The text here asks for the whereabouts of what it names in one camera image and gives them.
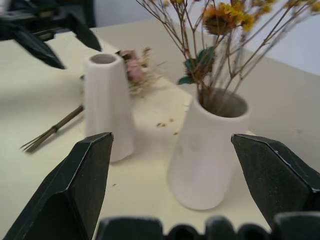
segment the white vase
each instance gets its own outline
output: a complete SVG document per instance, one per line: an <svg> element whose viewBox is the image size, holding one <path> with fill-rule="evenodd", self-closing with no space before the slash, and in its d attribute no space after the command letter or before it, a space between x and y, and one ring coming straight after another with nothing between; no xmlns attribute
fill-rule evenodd
<svg viewBox="0 0 320 240"><path fill-rule="evenodd" d="M187 208L206 210L224 199L237 155L232 134L248 129L250 110L236 96L237 117L221 117L206 111L193 99L168 169L168 184L177 200Z"/></svg>
<svg viewBox="0 0 320 240"><path fill-rule="evenodd" d="M98 54L85 62L85 134L113 133L110 162L134 151L134 121L123 59Z"/></svg>

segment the white table surface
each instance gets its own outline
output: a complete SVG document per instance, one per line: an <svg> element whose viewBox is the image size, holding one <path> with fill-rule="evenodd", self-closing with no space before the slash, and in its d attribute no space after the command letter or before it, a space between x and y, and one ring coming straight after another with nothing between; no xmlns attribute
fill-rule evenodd
<svg viewBox="0 0 320 240"><path fill-rule="evenodd" d="M79 115L32 155L19 147L56 124L82 102L83 61L97 52L86 48L72 34L50 41L67 70L46 66L13 41L0 42L0 238L23 210L45 176L84 137ZM101 42L105 53L117 51ZM213 215L226 216L238 228L256 223L269 228L253 201L240 164L224 201L206 211L180 205L170 192L166 174L191 95L161 78L144 97L132 100L136 124L135 152L109 168L100 218L152 216L167 233L178 223L199 232ZM166 127L156 127L165 123Z"/></svg>

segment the black object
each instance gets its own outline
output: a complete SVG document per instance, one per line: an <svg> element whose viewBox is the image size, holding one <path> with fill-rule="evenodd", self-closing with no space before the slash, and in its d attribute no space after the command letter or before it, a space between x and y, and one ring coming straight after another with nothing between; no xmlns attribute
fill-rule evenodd
<svg viewBox="0 0 320 240"><path fill-rule="evenodd" d="M17 41L31 55L58 69L65 66L45 43L57 32L70 29L87 47L102 50L95 34L85 24L71 13L61 16L60 10L54 0L14 0L10 11L0 15L0 36Z"/></svg>
<svg viewBox="0 0 320 240"><path fill-rule="evenodd" d="M105 197L112 142L111 133L78 142L43 180L4 239L91 240Z"/></svg>
<svg viewBox="0 0 320 240"><path fill-rule="evenodd" d="M190 225L177 225L167 236L162 229L156 218L107 218L100 222L96 240L319 240L320 213L279 213L271 233L255 224L244 224L235 232L223 216L207 220L204 235Z"/></svg>
<svg viewBox="0 0 320 240"><path fill-rule="evenodd" d="M320 174L283 143L245 134L235 134L231 142L251 196L270 226L277 213L320 211Z"/></svg>

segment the green leaf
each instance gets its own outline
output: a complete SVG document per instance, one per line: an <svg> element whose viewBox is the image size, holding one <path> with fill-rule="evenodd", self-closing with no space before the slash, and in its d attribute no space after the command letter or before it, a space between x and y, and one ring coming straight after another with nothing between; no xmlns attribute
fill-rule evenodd
<svg viewBox="0 0 320 240"><path fill-rule="evenodd" d="M194 83L195 83L194 80L190 76L184 76L179 79L177 84L182 85L182 84L194 84Z"/></svg>
<svg viewBox="0 0 320 240"><path fill-rule="evenodd" d="M202 65L213 64L215 59L215 48L213 46L205 48L198 53L197 60Z"/></svg>
<svg viewBox="0 0 320 240"><path fill-rule="evenodd" d="M190 58L184 62L184 65L189 72L192 72L193 69L192 62L194 62L194 66L196 66L196 60L194 58Z"/></svg>

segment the vase opening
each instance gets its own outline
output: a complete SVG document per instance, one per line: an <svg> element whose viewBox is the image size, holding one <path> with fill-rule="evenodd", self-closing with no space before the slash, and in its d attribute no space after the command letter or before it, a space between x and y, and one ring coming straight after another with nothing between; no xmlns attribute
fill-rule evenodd
<svg viewBox="0 0 320 240"><path fill-rule="evenodd" d="M116 58L110 54L97 54L90 58L95 64L112 64L116 61Z"/></svg>
<svg viewBox="0 0 320 240"><path fill-rule="evenodd" d="M215 89L211 97L204 94L203 104L200 105L209 113L223 118L238 118L249 110L242 97L224 89Z"/></svg>

